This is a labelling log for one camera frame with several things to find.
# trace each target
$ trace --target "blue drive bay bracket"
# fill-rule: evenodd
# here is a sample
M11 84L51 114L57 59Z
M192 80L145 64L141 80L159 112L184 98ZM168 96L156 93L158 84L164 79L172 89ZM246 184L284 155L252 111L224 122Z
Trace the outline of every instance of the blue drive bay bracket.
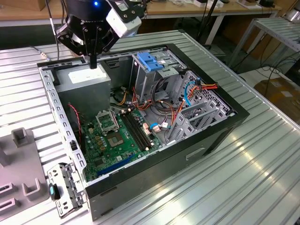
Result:
M160 65L148 52L138 53L137 57L149 71L156 71L164 68L164 66Z

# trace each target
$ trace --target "gray plastic part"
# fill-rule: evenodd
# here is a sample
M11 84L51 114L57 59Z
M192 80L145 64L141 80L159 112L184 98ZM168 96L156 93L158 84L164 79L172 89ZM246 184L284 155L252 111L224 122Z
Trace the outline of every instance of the gray plastic part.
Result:
M29 143L28 136L24 128L12 130L11 135L13 136L13 141L18 148Z
M28 187L26 184L22 184L23 195L28 198L29 201L33 201L39 197L42 197L45 193L45 187L41 185L38 178L35 178L36 184Z
M20 204L15 198L0 202L0 216L16 210L19 206Z
M2 221L46 200L49 193L31 130L20 128L13 130L11 135L0 137L0 147L1 156L9 162L0 167Z
M13 183L8 183L0 186L0 198L12 193L15 190Z

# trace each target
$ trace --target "green circuit board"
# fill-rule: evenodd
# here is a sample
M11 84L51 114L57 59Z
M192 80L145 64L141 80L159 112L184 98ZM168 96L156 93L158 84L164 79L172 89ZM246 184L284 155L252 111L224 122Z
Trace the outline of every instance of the green circuit board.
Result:
M131 115L139 123L140 127L138 129L143 131L143 126L141 124L145 121L138 110L133 110ZM135 161L162 147L160 141L156 137L147 137L154 145L149 150L141 151L126 128L120 115L116 115L116 121L119 125L118 131L110 131L107 135L103 135L96 119L82 125L85 138L84 158L87 162L84 173L87 181L96 179L99 176L100 171L105 171L106 168L111 168L114 165L116 166L119 162L122 163L126 160L127 164L128 162ZM105 120L102 122L102 127L107 127L111 124L111 121Z

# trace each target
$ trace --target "motherboard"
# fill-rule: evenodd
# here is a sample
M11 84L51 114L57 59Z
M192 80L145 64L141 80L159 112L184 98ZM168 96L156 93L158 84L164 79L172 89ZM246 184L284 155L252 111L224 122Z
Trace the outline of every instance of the motherboard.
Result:
M102 115L98 114L97 119L82 125L84 157L87 161L84 172L87 181L162 147L152 133L145 133L147 123L137 109L126 114L114 115L105 112Z

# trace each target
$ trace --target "metal bracket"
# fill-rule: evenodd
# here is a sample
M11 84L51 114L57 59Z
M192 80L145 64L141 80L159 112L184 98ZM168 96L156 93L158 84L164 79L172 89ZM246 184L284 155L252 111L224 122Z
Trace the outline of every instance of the metal bracket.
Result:
M60 218L82 207L86 202L86 195L73 163L57 164L47 174L50 183L56 185L60 193L60 199L55 201Z

